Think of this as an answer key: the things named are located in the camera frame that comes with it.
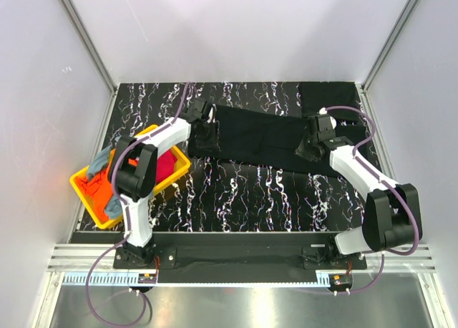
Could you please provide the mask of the black t-shirt with blue logo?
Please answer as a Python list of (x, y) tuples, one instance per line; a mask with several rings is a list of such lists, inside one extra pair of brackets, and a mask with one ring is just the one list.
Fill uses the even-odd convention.
[(294, 173), (324, 175), (338, 173), (327, 160), (309, 162), (295, 154), (306, 126), (306, 118), (278, 116), (218, 105), (220, 152), (189, 154), (192, 158), (217, 158), (246, 165), (270, 166)]

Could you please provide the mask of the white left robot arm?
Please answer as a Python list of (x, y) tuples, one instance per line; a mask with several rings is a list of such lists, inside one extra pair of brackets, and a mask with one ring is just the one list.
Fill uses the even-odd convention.
[(197, 99), (151, 132), (118, 140), (107, 178), (120, 201), (125, 223), (124, 238), (117, 247), (136, 266), (148, 267), (155, 257), (148, 201), (156, 186), (157, 160), (189, 138), (202, 137), (205, 147), (216, 148), (216, 112), (213, 103)]

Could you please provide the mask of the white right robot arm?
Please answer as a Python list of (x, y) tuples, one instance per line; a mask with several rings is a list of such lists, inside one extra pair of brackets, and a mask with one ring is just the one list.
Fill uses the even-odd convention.
[(329, 114), (306, 118), (306, 127), (296, 154), (308, 161), (326, 161), (364, 199), (363, 223), (338, 233), (325, 250), (327, 264), (341, 268), (351, 255), (389, 252), (413, 254), (422, 238), (417, 189), (400, 184), (376, 169), (359, 152), (370, 139), (353, 144), (336, 134), (336, 120)]

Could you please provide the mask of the red t-shirt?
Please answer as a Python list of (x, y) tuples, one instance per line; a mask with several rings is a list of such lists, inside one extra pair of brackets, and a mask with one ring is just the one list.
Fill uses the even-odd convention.
[(176, 156), (168, 150), (157, 159), (156, 183), (161, 183), (175, 172)]

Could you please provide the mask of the folded black t-shirt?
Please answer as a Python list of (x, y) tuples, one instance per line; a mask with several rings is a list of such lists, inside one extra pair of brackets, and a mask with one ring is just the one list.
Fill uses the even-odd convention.
[(323, 107), (348, 106), (359, 109), (359, 96), (353, 82), (300, 82), (301, 115), (317, 115)]

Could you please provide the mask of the yellow plastic bin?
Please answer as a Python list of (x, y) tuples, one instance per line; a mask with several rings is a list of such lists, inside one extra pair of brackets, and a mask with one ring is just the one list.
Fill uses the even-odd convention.
[[(168, 189), (173, 183), (177, 183), (189, 172), (191, 162), (177, 146), (171, 147), (168, 153), (174, 155), (174, 173), (169, 173), (168, 177), (163, 178), (161, 182), (156, 183), (152, 194), (153, 196), (156, 196), (158, 193)], [(107, 188), (108, 181), (107, 179), (102, 180), (102, 176), (100, 175), (96, 175), (95, 180), (87, 180), (88, 169), (89, 166), (86, 166), (73, 174), (70, 177), (69, 182), (85, 209), (91, 216), (96, 227), (102, 230), (110, 229), (116, 226), (119, 222), (123, 221), (122, 213), (111, 219), (104, 210), (102, 210), (102, 203), (108, 204), (108, 200), (101, 201), (102, 198), (97, 195), (97, 192), (99, 191), (100, 186), (104, 186), (106, 184), (105, 188)]]

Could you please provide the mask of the light blue grey t-shirt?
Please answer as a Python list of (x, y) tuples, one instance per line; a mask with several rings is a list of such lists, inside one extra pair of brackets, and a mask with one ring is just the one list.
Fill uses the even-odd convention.
[(112, 152), (115, 150), (115, 146), (119, 139), (120, 136), (117, 136), (110, 145), (101, 149), (95, 155), (93, 161), (89, 164), (86, 171), (86, 178), (88, 181), (91, 181), (97, 174), (108, 167), (112, 157)]

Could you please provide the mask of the orange t-shirt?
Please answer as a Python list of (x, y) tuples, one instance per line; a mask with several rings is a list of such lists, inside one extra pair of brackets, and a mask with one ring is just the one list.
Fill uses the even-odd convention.
[(122, 218), (122, 205), (117, 196), (113, 194), (111, 183), (108, 180), (109, 165), (97, 174), (91, 181), (86, 178), (88, 166), (82, 174), (79, 174), (74, 183), (85, 199), (85, 208), (88, 210), (94, 222), (100, 227), (108, 227), (112, 221)]

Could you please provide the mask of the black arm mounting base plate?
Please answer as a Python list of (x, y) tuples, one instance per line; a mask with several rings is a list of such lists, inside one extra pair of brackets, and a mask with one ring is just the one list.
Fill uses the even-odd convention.
[(255, 266), (270, 264), (292, 266), (305, 270), (333, 269), (360, 271), (367, 269), (365, 258), (357, 254), (335, 261), (326, 255), (323, 244), (300, 246), (155, 246), (147, 252), (145, 260), (128, 254), (125, 250), (115, 253), (113, 267), (116, 269), (179, 269), (184, 266)]

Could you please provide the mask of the aluminium frame post right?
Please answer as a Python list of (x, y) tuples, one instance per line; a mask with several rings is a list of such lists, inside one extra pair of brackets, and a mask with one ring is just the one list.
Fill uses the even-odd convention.
[(373, 63), (369, 73), (367, 74), (365, 80), (361, 83), (361, 88), (363, 91), (367, 91), (371, 84), (374, 82), (377, 74), (384, 65), (386, 59), (390, 55), (396, 41), (401, 36), (405, 26), (409, 22), (412, 14), (414, 13), (416, 7), (418, 6), (421, 0), (407, 0), (401, 13), (399, 14), (393, 28), (389, 32), (389, 35), (384, 42), (381, 51), (379, 52), (375, 62)]

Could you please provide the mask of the aluminium frame post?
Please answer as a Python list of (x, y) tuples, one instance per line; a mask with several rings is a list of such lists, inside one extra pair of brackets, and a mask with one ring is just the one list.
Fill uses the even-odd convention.
[(416, 7), (418, 6), (421, 0), (407, 0), (401, 13), (399, 14), (393, 28), (389, 32), (389, 35), (384, 42), (381, 51), (379, 52), (375, 62), (373, 63), (369, 73), (367, 74), (365, 80), (361, 83), (361, 88), (363, 91), (367, 91), (371, 84), (374, 82), (377, 74), (384, 65), (386, 59), (390, 55), (396, 41), (401, 36), (405, 26), (409, 22), (412, 14), (414, 13)]
[(87, 31), (84, 22), (82, 21), (81, 16), (79, 15), (76, 6), (72, 0), (59, 0), (62, 5), (65, 14), (70, 20), (71, 25), (73, 26), (77, 36), (79, 37), (80, 42), (85, 48), (86, 52), (89, 55), (93, 65), (95, 66), (99, 76), (104, 82), (105, 87), (108, 89), (109, 93), (113, 95), (117, 89), (115, 81), (112, 79), (107, 67), (105, 66), (102, 58), (97, 51), (97, 48), (92, 41), (89, 32)]

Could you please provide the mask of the aluminium frame post left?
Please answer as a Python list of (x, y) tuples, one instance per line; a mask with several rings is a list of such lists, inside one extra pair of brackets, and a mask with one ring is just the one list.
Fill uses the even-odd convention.
[(109, 93), (113, 95), (117, 89), (115, 81), (112, 79), (107, 67), (105, 66), (102, 58), (97, 51), (97, 48), (92, 41), (89, 32), (87, 31), (84, 22), (82, 21), (81, 16), (79, 15), (76, 6), (72, 0), (59, 0), (62, 5), (65, 14), (70, 20), (71, 25), (73, 26), (77, 36), (79, 37), (80, 42), (85, 48), (86, 52), (89, 55), (93, 65), (95, 66), (99, 76), (104, 82), (105, 87), (108, 89)]

